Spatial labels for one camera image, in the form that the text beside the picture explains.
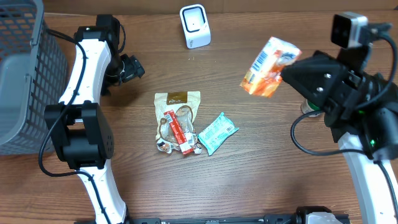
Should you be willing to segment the green lid white jar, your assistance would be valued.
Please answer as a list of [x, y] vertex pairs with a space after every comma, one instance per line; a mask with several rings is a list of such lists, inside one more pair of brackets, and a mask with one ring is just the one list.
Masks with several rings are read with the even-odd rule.
[[315, 106], [311, 101], [307, 99], [304, 99], [303, 103], [300, 106], [300, 109], [303, 114], [320, 110], [319, 107]]

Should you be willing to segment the orange small carton box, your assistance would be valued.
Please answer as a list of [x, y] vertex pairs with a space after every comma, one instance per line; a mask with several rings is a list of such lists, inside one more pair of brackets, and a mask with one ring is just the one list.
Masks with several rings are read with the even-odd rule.
[[295, 45], [270, 37], [240, 86], [250, 95], [270, 98], [282, 82], [283, 68], [293, 64], [301, 54], [302, 51]]

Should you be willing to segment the beige brown snack pouch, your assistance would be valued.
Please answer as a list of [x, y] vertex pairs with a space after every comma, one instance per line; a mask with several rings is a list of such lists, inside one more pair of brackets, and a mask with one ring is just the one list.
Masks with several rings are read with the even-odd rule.
[[194, 128], [194, 121], [197, 116], [198, 107], [201, 102], [199, 91], [181, 91], [172, 93], [156, 93], [154, 97], [155, 115], [157, 118], [157, 134], [155, 143], [157, 149], [170, 154], [173, 150], [180, 151], [180, 147], [167, 122], [164, 113], [173, 110], [185, 132], [193, 134], [194, 154], [201, 154], [202, 146], [198, 142], [197, 133]]

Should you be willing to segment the red snack bar packet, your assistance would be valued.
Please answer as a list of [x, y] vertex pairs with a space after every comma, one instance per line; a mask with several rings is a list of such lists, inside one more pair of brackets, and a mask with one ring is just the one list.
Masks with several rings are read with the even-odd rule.
[[178, 122], [178, 119], [173, 110], [166, 111], [164, 113], [164, 116], [173, 131], [173, 134], [177, 140], [182, 154], [186, 155], [193, 152], [193, 147], [195, 144], [193, 134], [189, 131], [185, 132], [181, 128], [180, 123]]

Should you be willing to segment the teal orange snack packet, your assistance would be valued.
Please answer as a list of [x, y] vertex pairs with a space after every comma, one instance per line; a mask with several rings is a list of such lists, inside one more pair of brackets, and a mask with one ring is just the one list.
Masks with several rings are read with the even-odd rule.
[[206, 148], [208, 155], [212, 156], [214, 152], [238, 130], [239, 128], [221, 112], [220, 115], [198, 135], [198, 140]]

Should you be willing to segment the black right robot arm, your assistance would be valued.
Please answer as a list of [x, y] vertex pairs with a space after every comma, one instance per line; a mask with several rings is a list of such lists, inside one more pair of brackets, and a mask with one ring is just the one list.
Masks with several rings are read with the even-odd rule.
[[352, 176], [364, 223], [397, 223], [397, 179], [391, 161], [397, 159], [397, 86], [363, 68], [365, 50], [341, 50], [337, 58], [317, 51], [282, 70], [283, 81], [324, 114], [338, 144], [335, 151], [315, 152], [295, 137], [293, 143], [313, 156], [343, 154]]

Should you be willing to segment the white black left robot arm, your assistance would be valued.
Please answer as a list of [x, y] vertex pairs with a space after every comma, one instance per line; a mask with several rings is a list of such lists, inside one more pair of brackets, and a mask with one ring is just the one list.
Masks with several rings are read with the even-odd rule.
[[95, 210], [94, 223], [130, 223], [111, 168], [114, 136], [100, 108], [108, 87], [141, 77], [145, 70], [135, 56], [123, 54], [122, 26], [79, 27], [74, 37], [49, 29], [47, 33], [76, 46], [75, 63], [67, 88], [57, 104], [45, 107], [51, 141], [57, 157], [82, 181]]

